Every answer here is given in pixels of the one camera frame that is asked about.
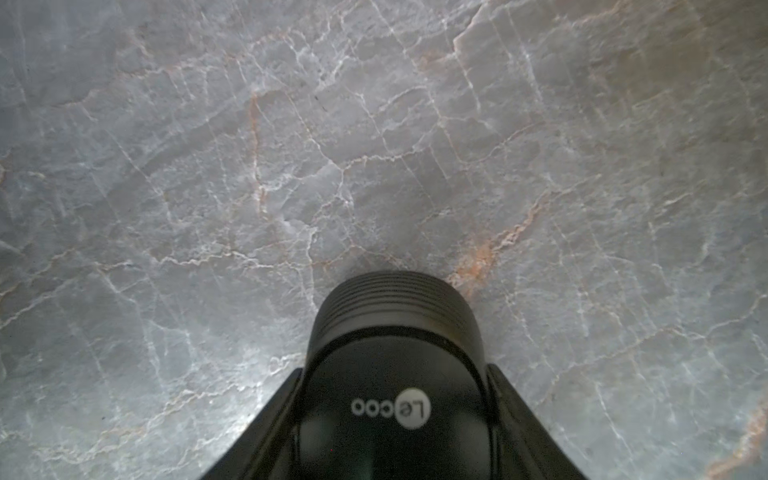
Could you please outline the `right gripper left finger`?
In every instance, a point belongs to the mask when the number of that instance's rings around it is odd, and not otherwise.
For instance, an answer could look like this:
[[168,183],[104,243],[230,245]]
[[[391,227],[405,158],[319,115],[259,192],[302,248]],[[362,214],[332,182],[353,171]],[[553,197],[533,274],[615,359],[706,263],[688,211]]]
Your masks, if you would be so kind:
[[302,369],[295,369],[203,480],[299,479],[296,428]]

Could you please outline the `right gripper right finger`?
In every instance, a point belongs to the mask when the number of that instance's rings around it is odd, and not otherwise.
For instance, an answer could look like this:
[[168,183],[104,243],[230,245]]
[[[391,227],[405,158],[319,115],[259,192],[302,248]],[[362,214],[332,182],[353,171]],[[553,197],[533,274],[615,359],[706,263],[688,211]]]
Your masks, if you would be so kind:
[[493,478],[586,480],[502,371],[489,364],[486,372],[494,408]]

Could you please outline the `black computer mouse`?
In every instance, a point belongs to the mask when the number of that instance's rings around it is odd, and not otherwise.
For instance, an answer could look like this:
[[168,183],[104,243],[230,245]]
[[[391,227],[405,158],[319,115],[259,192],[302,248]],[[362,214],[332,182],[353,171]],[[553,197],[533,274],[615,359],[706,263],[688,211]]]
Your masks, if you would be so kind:
[[323,301],[298,414],[304,479],[488,479],[494,446],[478,324],[419,272],[353,277]]

